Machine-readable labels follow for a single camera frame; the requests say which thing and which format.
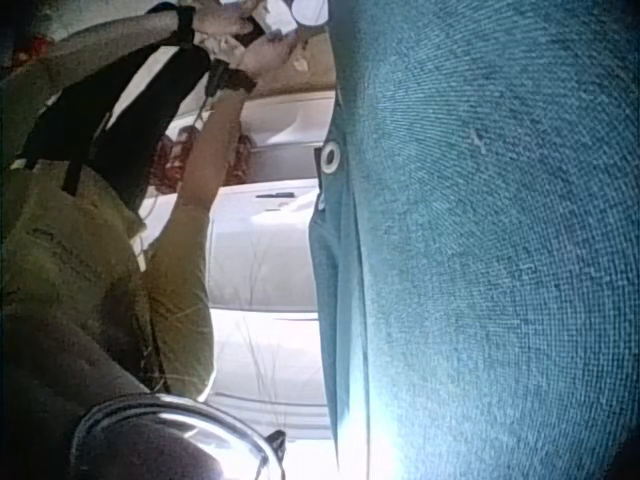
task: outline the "teal fabric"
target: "teal fabric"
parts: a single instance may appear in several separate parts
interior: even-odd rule
[[[331,4],[310,241],[346,478],[598,478],[638,428],[632,5]]]

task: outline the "wrist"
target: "wrist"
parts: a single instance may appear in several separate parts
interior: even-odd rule
[[[249,98],[249,93],[246,90],[233,90],[228,87],[223,87],[213,97],[213,101],[218,102],[220,100],[229,100],[244,103]]]

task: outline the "red object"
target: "red object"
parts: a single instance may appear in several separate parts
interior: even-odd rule
[[[23,65],[29,63],[31,60],[43,56],[45,53],[47,53],[47,50],[53,44],[53,39],[45,35],[34,35],[33,37],[31,37],[25,48],[18,49],[13,52],[11,71],[22,67]]]

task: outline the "black strap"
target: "black strap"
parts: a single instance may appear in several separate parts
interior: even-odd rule
[[[193,29],[193,17],[196,13],[195,7],[178,7],[178,30],[176,30],[176,41],[181,48],[193,46],[196,31]]]

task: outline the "khaki shirt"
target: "khaki shirt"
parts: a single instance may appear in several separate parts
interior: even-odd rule
[[[208,213],[176,205],[142,272],[131,243],[142,220],[87,167],[77,195],[63,192],[66,168],[5,173],[4,312],[75,322],[150,390],[201,396],[214,373]]]

